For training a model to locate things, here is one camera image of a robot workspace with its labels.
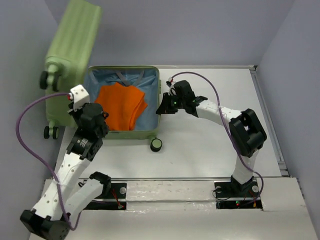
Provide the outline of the orange cloth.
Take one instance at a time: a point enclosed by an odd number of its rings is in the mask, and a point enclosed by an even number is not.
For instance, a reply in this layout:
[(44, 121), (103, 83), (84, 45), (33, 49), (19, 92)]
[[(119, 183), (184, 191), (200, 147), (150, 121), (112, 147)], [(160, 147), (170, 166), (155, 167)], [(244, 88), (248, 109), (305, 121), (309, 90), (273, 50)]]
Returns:
[(102, 86), (95, 102), (108, 113), (105, 121), (111, 131), (133, 131), (148, 106), (143, 91), (118, 82)]

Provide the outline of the green hard-shell suitcase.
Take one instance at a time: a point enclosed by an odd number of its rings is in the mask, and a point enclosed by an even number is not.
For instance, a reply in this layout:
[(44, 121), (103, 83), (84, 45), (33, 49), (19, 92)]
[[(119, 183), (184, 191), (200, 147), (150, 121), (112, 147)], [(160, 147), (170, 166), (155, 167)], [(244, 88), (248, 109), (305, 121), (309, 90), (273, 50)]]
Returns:
[(101, 22), (102, 9), (85, 0), (69, 1), (44, 59), (39, 86), (47, 96), (67, 92), (83, 85), (95, 103), (100, 88), (115, 83), (134, 86), (145, 93), (147, 108), (134, 130), (109, 130), (108, 139), (149, 139), (153, 152), (163, 143), (157, 137), (160, 122), (156, 110), (160, 104), (161, 80), (154, 66), (89, 66), (92, 49)]

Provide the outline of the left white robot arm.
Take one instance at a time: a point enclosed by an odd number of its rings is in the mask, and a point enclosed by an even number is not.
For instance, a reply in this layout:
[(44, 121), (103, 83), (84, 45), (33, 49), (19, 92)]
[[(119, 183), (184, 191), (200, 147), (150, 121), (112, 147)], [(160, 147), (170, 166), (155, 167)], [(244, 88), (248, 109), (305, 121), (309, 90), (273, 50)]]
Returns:
[(24, 210), (21, 222), (32, 233), (45, 240), (64, 240), (78, 226), (81, 212), (96, 197), (110, 194), (111, 178), (101, 172), (90, 175), (76, 192), (79, 177), (90, 165), (108, 133), (107, 113), (98, 103), (86, 103), (70, 109), (76, 129), (66, 149), (61, 166), (40, 200), (31, 210)]

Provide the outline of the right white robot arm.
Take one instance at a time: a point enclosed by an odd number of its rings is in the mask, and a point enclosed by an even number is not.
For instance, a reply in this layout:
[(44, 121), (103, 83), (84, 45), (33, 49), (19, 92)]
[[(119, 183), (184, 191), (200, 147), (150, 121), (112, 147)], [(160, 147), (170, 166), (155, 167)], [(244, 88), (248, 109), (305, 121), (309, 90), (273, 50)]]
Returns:
[(250, 189), (254, 179), (254, 166), (267, 134), (254, 110), (234, 110), (214, 103), (204, 96), (196, 96), (186, 80), (166, 81), (169, 91), (162, 96), (156, 114), (175, 114), (185, 110), (196, 118), (209, 120), (226, 130), (236, 150), (236, 163), (230, 181), (216, 186), (219, 198), (241, 198)]

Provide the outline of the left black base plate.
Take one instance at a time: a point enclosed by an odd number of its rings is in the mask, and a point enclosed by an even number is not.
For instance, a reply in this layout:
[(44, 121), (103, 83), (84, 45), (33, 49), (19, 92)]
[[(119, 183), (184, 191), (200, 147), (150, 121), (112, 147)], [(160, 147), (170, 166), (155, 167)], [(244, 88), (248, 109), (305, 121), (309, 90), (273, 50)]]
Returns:
[(112, 182), (110, 190), (104, 190), (101, 195), (92, 200), (85, 210), (124, 211), (127, 209), (127, 183)]

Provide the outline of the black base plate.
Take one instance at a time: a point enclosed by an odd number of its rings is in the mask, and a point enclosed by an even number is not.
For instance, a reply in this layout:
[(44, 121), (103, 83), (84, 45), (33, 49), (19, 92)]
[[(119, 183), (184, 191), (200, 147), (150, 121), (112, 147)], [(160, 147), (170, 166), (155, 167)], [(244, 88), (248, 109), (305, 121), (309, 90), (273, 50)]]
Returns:
[(218, 210), (239, 210), (239, 209), (263, 209), (260, 189), (257, 181), (253, 181), (249, 187), (240, 192), (232, 190), (231, 182), (218, 181), (214, 183), (212, 196)]
[(104, 190), (101, 195), (92, 200), (85, 210), (124, 211), (127, 209), (127, 183), (112, 182), (110, 190)]

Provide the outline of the aluminium rail across table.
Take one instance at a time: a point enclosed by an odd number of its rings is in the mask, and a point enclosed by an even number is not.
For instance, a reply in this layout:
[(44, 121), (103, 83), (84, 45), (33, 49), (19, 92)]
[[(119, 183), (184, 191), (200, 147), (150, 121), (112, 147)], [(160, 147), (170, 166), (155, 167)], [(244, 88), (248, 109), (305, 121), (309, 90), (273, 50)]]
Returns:
[(112, 177), (113, 182), (128, 181), (230, 181), (230, 177)]

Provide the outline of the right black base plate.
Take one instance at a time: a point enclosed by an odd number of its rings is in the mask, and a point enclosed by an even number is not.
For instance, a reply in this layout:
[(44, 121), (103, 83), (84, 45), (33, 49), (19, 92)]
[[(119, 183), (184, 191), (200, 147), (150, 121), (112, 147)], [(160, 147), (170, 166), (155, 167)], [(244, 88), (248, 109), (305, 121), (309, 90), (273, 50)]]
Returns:
[(232, 190), (231, 182), (218, 181), (214, 183), (212, 196), (218, 210), (239, 210), (239, 209), (263, 209), (260, 189), (257, 181), (253, 181), (249, 187), (240, 192)]

